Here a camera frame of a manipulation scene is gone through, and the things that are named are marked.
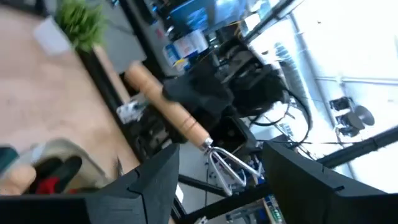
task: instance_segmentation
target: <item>black cable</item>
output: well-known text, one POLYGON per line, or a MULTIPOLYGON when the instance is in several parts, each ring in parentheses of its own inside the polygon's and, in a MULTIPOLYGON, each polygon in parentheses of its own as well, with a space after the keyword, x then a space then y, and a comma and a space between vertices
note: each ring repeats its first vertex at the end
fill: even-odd
MULTIPOLYGON (((274 143, 298 143, 295 141, 273 141, 273 140, 263 140, 263 139, 258 139, 257 141, 259 142, 274 142, 274 143)), ((302 144, 356 144, 356 143, 360 143, 360 142, 301 142, 302 144)))
POLYGON ((268 126, 275 125, 275 124, 277 124, 279 121, 282 121, 282 119, 285 118, 286 114, 289 112, 289 108, 290 108, 290 102, 289 102, 289 104, 288 104, 287 107, 286 107, 286 111, 285 111, 284 115, 283 115, 281 118, 279 118, 278 120, 273 121, 273 122, 270 122, 270 123, 258 123, 258 122, 257 122, 257 120, 262 116, 262 114, 265 113, 265 111, 262 111, 262 112, 260 112, 260 114, 257 115, 254 119, 248 118, 248 119, 250 120, 249 128, 250 128, 252 125, 254 125, 254 124, 257 125, 257 126, 261 126, 261 127, 268 127, 268 126))
POLYGON ((304 154, 306 154, 313 161, 316 160, 314 157, 312 157, 311 153, 308 150, 304 151, 304 149, 302 149, 302 148, 299 148, 299 150, 302 151, 304 154))
POLYGON ((311 101, 314 101, 314 102, 320 102, 320 103, 323 103, 323 101, 322 101, 322 100, 315 100, 315 99, 313 99, 313 98, 309 98, 309 97, 306 97, 306 96, 298 96, 298 97, 300 97, 300 98, 304 98, 304 99, 308 99, 308 100, 311 100, 311 101))
POLYGON ((312 117, 311 114, 307 108, 306 105, 303 104, 303 102, 298 98, 298 96, 296 94, 294 94, 292 91, 288 90, 287 88, 285 88, 285 90, 289 93, 290 96, 293 96, 293 98, 300 103, 300 105, 303 107, 304 112, 307 114, 307 132, 305 133, 304 138, 299 141, 299 142, 294 142, 294 144, 292 145, 292 148, 296 148, 297 146, 300 146, 307 138, 308 138, 308 134, 310 133, 310 130, 312 129, 312 117))
POLYGON ((119 26, 117 24, 115 24, 113 21, 109 20, 109 19, 105 19, 105 23, 107 23, 107 25, 117 29, 120 32, 123 32, 127 35, 132 35, 134 36, 134 31, 133 30, 129 30, 128 28, 125 28, 123 26, 119 26))
MULTIPOLYGON (((206 184, 209 183, 209 162, 206 162, 206 184)), ((205 207, 207 206, 207 190, 205 191, 205 207)))

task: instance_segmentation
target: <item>potted plant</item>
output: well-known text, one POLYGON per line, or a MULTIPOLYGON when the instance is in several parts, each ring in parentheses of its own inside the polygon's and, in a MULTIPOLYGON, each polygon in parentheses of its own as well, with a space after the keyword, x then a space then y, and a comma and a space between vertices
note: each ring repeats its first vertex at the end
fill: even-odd
POLYGON ((89 7, 84 0, 64 0, 55 15, 55 21, 77 50, 89 52, 102 43, 105 22, 101 5, 89 7))

